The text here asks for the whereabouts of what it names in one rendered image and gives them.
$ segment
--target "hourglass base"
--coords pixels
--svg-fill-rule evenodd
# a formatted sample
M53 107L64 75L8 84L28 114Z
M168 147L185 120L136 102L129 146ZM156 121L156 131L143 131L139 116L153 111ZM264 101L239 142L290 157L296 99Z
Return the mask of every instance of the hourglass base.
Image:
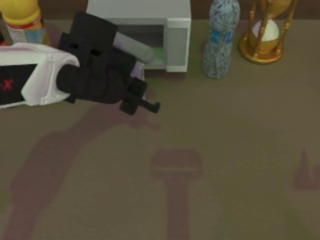
M283 49L281 49L280 53L277 53L275 50L270 50L269 52L258 53L257 56L254 56L254 48L250 46L245 37L242 37L239 40L238 50L240 54L249 62L262 65L273 64L279 61L284 53Z

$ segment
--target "red x symbol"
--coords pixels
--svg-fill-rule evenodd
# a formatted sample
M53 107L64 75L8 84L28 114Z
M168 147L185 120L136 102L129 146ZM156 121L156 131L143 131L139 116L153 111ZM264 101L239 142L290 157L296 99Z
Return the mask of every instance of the red x symbol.
M5 79L4 80L4 87L2 88L3 91L7 91L7 90L11 90L12 87L11 87L11 84L13 84L14 81L12 78L10 79Z

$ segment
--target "hourglass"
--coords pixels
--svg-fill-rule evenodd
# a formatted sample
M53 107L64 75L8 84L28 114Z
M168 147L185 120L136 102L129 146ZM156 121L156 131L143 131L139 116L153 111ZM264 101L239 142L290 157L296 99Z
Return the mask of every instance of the hourglass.
M263 18L253 25L258 1ZM245 59L256 64L271 64L283 56L284 40L297 2L298 0L252 0L246 31L238 42L238 50ZM280 32L275 18L288 8L290 11Z

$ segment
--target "brown background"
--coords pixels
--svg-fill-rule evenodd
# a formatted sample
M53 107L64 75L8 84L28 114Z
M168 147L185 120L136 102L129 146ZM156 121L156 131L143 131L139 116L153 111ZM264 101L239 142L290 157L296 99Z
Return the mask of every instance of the brown background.
M192 17L206 19L213 0L191 0ZM239 0L241 18L246 19L251 0ZM46 19L72 19L77 11L85 11L88 0L39 0ZM319 0L299 0L294 15L295 19L320 19Z

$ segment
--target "red object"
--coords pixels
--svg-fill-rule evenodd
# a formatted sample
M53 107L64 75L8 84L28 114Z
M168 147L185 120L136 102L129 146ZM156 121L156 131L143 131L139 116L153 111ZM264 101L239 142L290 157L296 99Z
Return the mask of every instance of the red object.
M1 32L0 32L0 46L7 46L6 40Z

